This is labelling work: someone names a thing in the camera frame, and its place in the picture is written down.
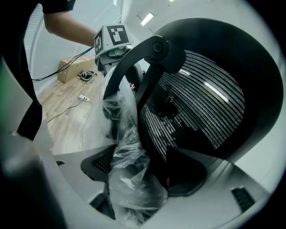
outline white wall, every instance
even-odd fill
[[[80,22],[99,30],[104,24],[118,23],[121,16],[122,0],[77,0],[71,14]],[[58,70],[62,59],[71,58],[88,49],[59,38],[47,32],[43,23],[42,6],[39,4],[33,12],[24,40],[29,70],[33,79],[45,77]],[[34,83],[35,91],[42,90],[48,81]]]
[[[233,24],[258,40],[271,54],[280,69],[286,91],[286,64],[280,46],[266,23],[243,0],[128,0],[123,5],[122,22],[127,24],[135,44],[152,36],[168,22],[186,17],[206,17]],[[148,13],[155,16],[143,27],[140,22]],[[286,99],[279,119],[271,132],[237,165],[266,190],[275,190],[286,166]]]

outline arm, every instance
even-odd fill
[[[44,20],[49,33],[90,47],[94,46],[93,39],[97,33],[75,20],[69,12],[45,13]]]

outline cardboard box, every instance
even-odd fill
[[[59,69],[67,64],[71,59],[61,60],[59,63]],[[94,71],[96,69],[94,56],[81,56],[75,60],[67,69],[58,73],[58,80],[67,83],[71,79],[75,78],[83,70]]]

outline person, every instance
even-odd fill
[[[29,0],[18,1],[16,4],[14,1],[8,1],[5,8],[12,10],[1,12],[2,55],[18,83],[33,100],[17,132],[31,140],[35,138],[42,122],[42,106],[37,100],[28,70],[24,48],[25,31],[32,12],[40,3],[43,6],[45,27],[49,33],[93,47],[96,31],[78,22],[70,14],[75,1]]]

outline black cable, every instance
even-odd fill
[[[70,65],[71,65],[73,62],[75,62],[79,57],[81,57],[82,55],[88,53],[88,52],[89,52],[90,50],[92,50],[92,49],[93,49],[93,47],[91,47],[91,48],[87,49],[86,51],[84,51],[84,52],[82,52],[82,53],[76,55],[76,56],[73,57],[68,63],[66,63],[64,66],[62,66],[58,71],[56,71],[56,72],[54,72],[54,73],[52,73],[52,74],[50,74],[50,75],[48,75],[48,76],[46,76],[46,77],[43,77],[43,78],[33,79],[33,82],[39,82],[39,81],[45,80],[45,79],[48,78],[48,77],[51,77],[51,76],[53,76],[53,75],[55,75],[55,74],[57,74],[57,73],[60,73],[60,72],[62,72],[62,71],[64,71],[64,70],[66,70],[66,69],[67,69],[68,67],[70,67]]]
[[[80,94],[82,93],[82,91],[84,90],[84,81],[82,81],[82,86],[83,86],[83,88],[82,88],[82,90],[80,91],[80,93],[78,94],[78,96],[77,96],[77,98],[79,99],[79,96],[80,96]],[[75,105],[75,106],[71,106],[71,107],[69,107],[69,108],[67,108],[63,113],[65,113],[68,109],[71,109],[71,108],[73,108],[73,107],[76,107],[76,106],[78,106],[78,105]],[[58,116],[60,116],[60,115],[62,115],[63,113],[61,113],[61,114],[59,114],[59,115],[56,115],[56,116],[54,116],[53,118],[51,118],[47,123],[49,123],[51,120],[53,120],[55,117],[58,117]]]

